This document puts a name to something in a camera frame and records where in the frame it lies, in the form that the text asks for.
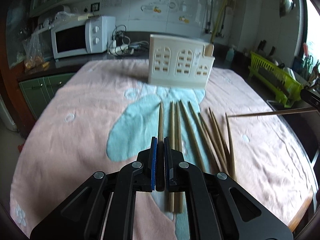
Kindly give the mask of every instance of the silver screw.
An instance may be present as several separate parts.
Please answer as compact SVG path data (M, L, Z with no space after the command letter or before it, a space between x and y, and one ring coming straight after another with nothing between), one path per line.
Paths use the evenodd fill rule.
M142 166L142 163L141 162L134 162L132 163L132 167L134 168L140 168Z
M97 171L94 175L93 175L96 179L102 179L104 174L102 171Z
M188 168L188 167L189 167L189 163L186 163L186 162L180 162L180 163L179 163L179 166L180 166L180 167L182 167L182 168L185 168L185 169L186 169L186 168Z
M227 178L227 175L226 175L225 173L223 173L223 172L219 172L219 173L217 174L217 177L218 177L218 179L226 179L226 178Z

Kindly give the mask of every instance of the floor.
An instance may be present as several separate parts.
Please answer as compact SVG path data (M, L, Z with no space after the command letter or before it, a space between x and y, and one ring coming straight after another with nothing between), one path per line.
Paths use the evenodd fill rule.
M0 119L0 202L8 212L12 177L19 158L18 145L24 142L19 133L8 130Z

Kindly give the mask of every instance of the label on wall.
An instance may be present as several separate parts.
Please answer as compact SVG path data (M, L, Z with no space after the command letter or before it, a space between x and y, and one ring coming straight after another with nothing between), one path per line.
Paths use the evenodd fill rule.
M121 6L121 0L102 0L101 8Z

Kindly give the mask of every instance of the blue gripper pad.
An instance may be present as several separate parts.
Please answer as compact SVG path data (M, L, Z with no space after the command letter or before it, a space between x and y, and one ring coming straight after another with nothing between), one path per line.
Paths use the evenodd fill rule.
M157 154L157 138L154 138L151 142L151 149L152 150L152 165L151 165L151 189L156 189L156 154Z

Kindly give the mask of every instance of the lower green cabinet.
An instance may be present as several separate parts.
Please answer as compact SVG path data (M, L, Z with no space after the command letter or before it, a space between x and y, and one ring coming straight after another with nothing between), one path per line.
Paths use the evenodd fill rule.
M57 90L73 75L74 73L60 74L19 83L23 96L36 119L40 117Z

